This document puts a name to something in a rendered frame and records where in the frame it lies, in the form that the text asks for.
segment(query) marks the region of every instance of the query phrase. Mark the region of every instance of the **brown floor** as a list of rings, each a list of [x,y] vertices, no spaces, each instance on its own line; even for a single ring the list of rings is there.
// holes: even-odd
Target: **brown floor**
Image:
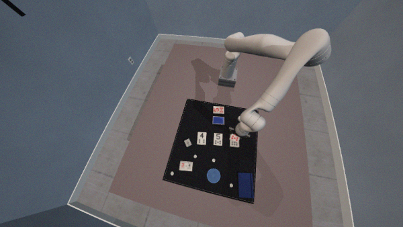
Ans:
[[[211,226],[312,226],[298,81],[271,113],[260,111],[255,203],[163,181],[186,99],[247,108],[282,60],[241,54],[235,88],[218,87],[225,49],[174,45],[156,79],[109,192]]]

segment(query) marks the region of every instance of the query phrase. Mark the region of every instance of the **robotic arm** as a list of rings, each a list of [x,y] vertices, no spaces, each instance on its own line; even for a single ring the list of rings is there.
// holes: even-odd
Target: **robotic arm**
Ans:
[[[239,52],[285,59],[277,76],[262,96],[238,117],[235,132],[239,136],[246,136],[249,132],[257,132],[265,127],[265,119],[255,110],[272,111],[288,92],[300,69],[303,66],[322,64],[328,60],[331,52],[329,35],[323,29],[310,30],[295,43],[271,34],[244,37],[238,32],[227,37],[224,45],[227,51],[235,52],[235,59],[239,57]]]

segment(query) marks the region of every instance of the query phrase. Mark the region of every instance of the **gray tile floor border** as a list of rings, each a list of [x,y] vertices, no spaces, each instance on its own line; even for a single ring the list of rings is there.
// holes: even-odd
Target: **gray tile floor border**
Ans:
[[[167,34],[156,37],[109,119],[68,205],[114,226],[207,226],[109,192],[142,104],[148,99],[148,92],[174,44],[223,48],[224,40]],[[339,140],[320,67],[304,67],[298,73],[298,85],[308,152],[313,224],[353,226],[352,216],[349,225],[351,206]]]

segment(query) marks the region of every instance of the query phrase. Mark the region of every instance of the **black mat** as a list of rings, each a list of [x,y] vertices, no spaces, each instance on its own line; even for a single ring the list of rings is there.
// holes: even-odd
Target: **black mat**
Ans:
[[[224,107],[224,114],[213,113],[214,106]],[[188,99],[163,180],[253,203],[257,132],[239,138],[239,147],[230,146],[230,135],[235,134],[237,118],[244,110]],[[224,124],[220,122],[222,118],[215,118],[218,124],[213,124],[213,117],[224,117]],[[222,146],[214,145],[214,133],[222,134]],[[205,140],[206,145],[197,144],[197,139]]]

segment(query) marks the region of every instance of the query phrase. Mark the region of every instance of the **blue circle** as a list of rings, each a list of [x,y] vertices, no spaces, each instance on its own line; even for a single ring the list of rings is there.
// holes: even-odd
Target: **blue circle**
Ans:
[[[210,169],[207,172],[207,180],[210,183],[217,183],[221,178],[221,174],[218,169]]]

